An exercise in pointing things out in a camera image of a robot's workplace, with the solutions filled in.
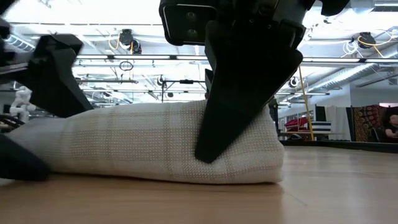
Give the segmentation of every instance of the white towel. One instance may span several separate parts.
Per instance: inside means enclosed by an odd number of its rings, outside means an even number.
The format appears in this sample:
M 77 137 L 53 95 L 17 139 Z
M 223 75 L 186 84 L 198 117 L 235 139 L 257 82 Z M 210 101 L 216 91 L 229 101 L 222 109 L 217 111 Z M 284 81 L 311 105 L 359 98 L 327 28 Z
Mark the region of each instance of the white towel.
M 35 119 L 9 137 L 54 172 L 200 184 L 282 180 L 284 148 L 268 106 L 214 163 L 196 160 L 205 106 L 206 101 L 115 106 Z

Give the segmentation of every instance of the black cable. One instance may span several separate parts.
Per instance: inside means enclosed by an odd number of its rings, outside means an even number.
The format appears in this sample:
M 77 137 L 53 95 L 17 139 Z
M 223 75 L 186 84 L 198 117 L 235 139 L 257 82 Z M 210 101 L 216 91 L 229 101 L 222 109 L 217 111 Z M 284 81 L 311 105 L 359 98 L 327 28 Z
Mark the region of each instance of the black cable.
M 23 122 L 23 121 L 21 121 L 21 120 L 15 118 L 15 117 L 13 117 L 13 116 L 9 116 L 9 115 L 0 114 L 0 118 L 8 119 L 8 120 L 10 120 L 10 121 L 15 122 L 16 124 L 19 124 L 19 125 L 25 124 L 25 122 Z
M 123 61 L 119 64 L 119 68 L 122 71 L 131 71 L 134 68 L 134 65 L 129 61 Z

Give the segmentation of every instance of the rolled towel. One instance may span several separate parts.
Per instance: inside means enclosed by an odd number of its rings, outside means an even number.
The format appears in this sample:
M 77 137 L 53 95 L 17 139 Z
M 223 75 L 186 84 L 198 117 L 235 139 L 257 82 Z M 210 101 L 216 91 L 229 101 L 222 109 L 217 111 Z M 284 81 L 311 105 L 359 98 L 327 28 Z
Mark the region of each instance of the rolled towel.
M 205 106 L 206 101 L 115 106 L 35 119 L 8 135 L 54 172 L 199 184 L 282 180 L 284 148 L 267 106 L 212 164 L 195 159 Z

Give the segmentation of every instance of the wooden floor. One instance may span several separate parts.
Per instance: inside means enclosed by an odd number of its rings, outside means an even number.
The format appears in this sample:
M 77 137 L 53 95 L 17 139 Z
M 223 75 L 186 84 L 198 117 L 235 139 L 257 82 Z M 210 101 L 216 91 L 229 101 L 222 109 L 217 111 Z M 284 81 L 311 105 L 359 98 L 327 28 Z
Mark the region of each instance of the wooden floor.
M 398 154 L 288 147 L 279 185 L 82 176 L 0 187 L 0 223 L 398 223 Z

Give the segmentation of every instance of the metal beam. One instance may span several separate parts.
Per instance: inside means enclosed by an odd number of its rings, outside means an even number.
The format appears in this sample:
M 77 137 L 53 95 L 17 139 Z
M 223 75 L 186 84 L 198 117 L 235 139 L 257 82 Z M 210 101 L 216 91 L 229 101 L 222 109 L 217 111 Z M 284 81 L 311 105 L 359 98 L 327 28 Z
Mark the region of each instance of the metal beam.
M 377 78 L 377 79 L 374 79 L 374 80 L 371 80 L 371 81 L 364 82 L 362 84 L 356 85 L 356 87 L 357 88 L 365 87 L 365 86 L 372 85 L 372 84 L 375 84 L 375 83 L 378 83 L 378 82 L 381 82 L 381 81 L 384 81 L 384 80 L 388 80 L 389 78 L 394 78 L 394 77 L 398 77 L 398 74 L 386 75 L 384 77 L 380 77 L 380 78 Z
M 135 83 L 136 80 L 76 80 L 78 83 Z
M 192 56 L 192 55 L 78 55 L 79 66 L 90 66 L 90 64 L 83 65 L 84 60 L 183 60 L 183 61 L 204 61 L 207 62 L 206 56 Z M 358 66 L 364 63 L 385 63 L 398 64 L 398 58 L 303 58 L 301 66 L 316 66 L 316 67 L 350 67 Z
M 102 90 L 102 89 L 82 89 L 85 92 L 120 92 L 120 93 L 162 93 L 162 90 Z M 167 90 L 167 93 L 206 93 L 205 90 Z M 327 96 L 330 93 L 305 93 L 308 96 Z M 278 92 L 275 95 L 301 96 L 303 93 Z

